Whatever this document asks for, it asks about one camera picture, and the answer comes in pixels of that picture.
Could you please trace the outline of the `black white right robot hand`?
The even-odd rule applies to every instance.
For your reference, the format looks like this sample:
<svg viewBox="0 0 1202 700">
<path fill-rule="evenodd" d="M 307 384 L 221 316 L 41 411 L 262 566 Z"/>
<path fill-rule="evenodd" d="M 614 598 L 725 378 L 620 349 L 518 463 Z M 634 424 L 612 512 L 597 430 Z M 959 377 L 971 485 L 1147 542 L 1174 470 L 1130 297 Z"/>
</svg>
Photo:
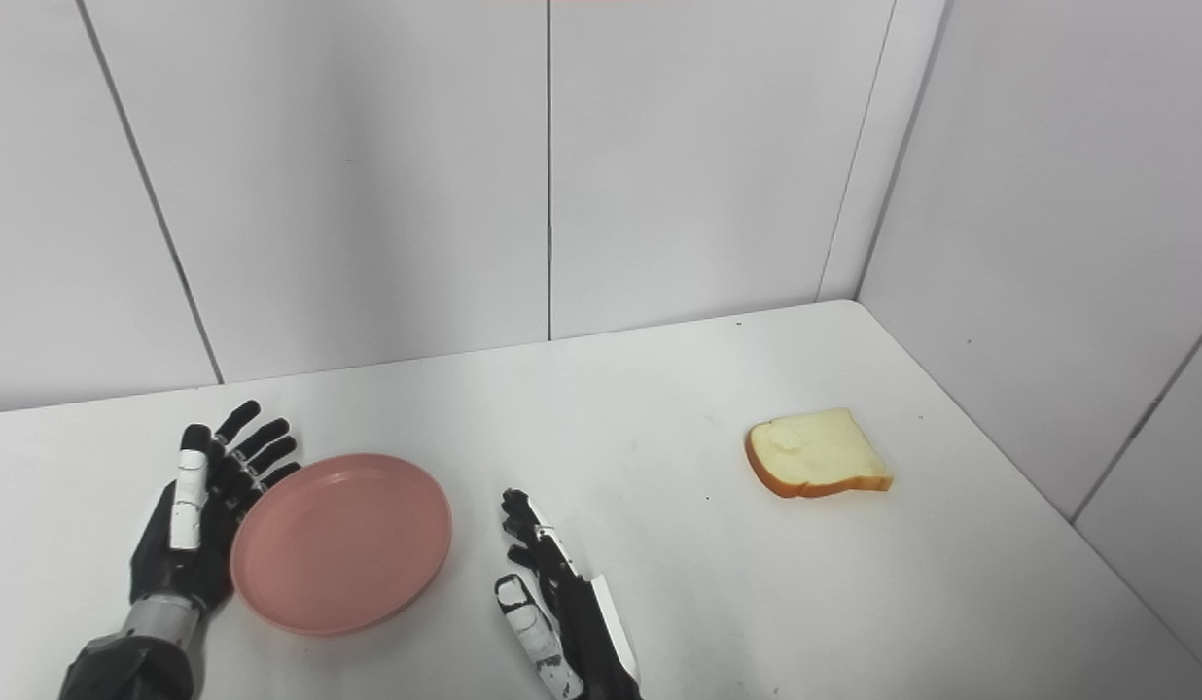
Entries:
<svg viewBox="0 0 1202 700">
<path fill-rule="evenodd" d="M 641 699 L 638 664 L 613 593 L 602 575 L 587 577 L 557 529 L 526 492 L 502 493 L 507 558 L 517 573 L 495 580 L 504 619 L 553 699 Z"/>
</svg>

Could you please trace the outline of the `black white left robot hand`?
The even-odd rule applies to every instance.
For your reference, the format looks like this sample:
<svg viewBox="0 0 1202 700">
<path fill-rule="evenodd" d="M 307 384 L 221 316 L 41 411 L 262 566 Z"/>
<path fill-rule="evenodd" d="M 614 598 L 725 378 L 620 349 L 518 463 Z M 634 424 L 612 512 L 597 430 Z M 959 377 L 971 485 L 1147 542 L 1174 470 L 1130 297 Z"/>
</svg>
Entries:
<svg viewBox="0 0 1202 700">
<path fill-rule="evenodd" d="M 298 443 L 290 422 L 273 419 L 240 438 L 262 405 L 246 401 L 220 425 L 188 425 L 179 444 L 179 470 L 200 484 L 182 502 L 179 479 L 165 484 L 130 559 L 129 601 L 177 595 L 201 615 L 222 606 L 233 592 L 230 571 L 236 533 L 255 504 L 278 482 L 300 470 L 287 461 Z"/>
</svg>

